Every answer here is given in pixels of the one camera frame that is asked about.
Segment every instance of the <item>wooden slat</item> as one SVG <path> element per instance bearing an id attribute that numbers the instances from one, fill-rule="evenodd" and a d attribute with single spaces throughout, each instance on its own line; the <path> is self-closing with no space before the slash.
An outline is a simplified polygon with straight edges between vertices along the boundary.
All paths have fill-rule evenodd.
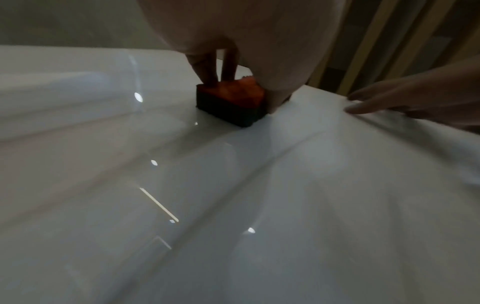
<path id="1" fill-rule="evenodd" d="M 480 52 L 480 11 L 466 29 L 455 38 L 440 55 L 434 67 L 466 59 Z"/>
<path id="2" fill-rule="evenodd" d="M 345 1 L 345 6 L 343 7 L 343 11 L 341 13 L 340 25 L 335 33 L 335 37 L 332 40 L 330 46 L 328 47 L 328 50 L 325 53 L 323 59 L 320 61 L 320 63 L 317 65 L 317 67 L 311 74 L 310 79 L 308 80 L 308 83 L 307 83 L 309 86 L 314 88 L 320 87 L 320 82 L 322 81 L 322 77 L 324 76 L 325 69 L 327 68 L 330 58 L 332 57 L 332 53 L 334 51 L 335 45 L 337 44 L 339 35 L 342 29 L 344 28 L 345 18 L 347 17 L 347 14 L 350 10 L 351 5 L 352 5 L 352 0 Z"/>
<path id="3" fill-rule="evenodd" d="M 432 0 L 427 4 L 400 47 L 384 79 L 403 76 L 455 2 L 456 0 Z"/>
<path id="4" fill-rule="evenodd" d="M 370 22 L 370 25 L 366 30 L 363 40 L 356 50 L 352 61 L 350 62 L 345 76 L 343 77 L 336 92 L 337 94 L 346 95 L 349 93 L 355 79 L 357 79 L 357 76 L 362 70 L 365 61 L 374 48 L 375 42 L 377 42 L 377 39 L 380 37 L 382 30 L 390 19 L 390 16 L 394 12 L 398 3 L 399 0 L 382 0 L 372 21 Z"/>

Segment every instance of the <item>hand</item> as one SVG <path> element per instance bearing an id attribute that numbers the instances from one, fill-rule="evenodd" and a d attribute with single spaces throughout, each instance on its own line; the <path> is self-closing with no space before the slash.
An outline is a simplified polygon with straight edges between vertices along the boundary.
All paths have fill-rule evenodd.
<path id="1" fill-rule="evenodd" d="M 138 0 L 150 25 L 185 53 L 205 84 L 235 79 L 240 54 L 273 113 L 307 82 L 340 22 L 345 0 Z"/>
<path id="2" fill-rule="evenodd" d="M 350 114 L 397 110 L 451 125 L 480 125 L 480 56 L 422 74 L 387 80 L 348 96 Z"/>

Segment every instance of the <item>sponge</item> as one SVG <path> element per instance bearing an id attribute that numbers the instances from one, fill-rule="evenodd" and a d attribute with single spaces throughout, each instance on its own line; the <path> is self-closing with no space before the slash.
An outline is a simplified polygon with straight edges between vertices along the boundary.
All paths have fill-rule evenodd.
<path id="1" fill-rule="evenodd" d="M 196 87 L 197 108 L 242 128 L 267 114 L 264 99 L 265 90 L 253 76 Z"/>

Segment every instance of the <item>glossy white surface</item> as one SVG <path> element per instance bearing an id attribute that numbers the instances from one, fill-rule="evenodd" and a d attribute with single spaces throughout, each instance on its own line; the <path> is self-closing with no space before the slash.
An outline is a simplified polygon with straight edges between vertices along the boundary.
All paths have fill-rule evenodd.
<path id="1" fill-rule="evenodd" d="M 310 87 L 238 129 L 169 51 L 0 62 L 1 303 L 480 301 L 475 135 Z"/>

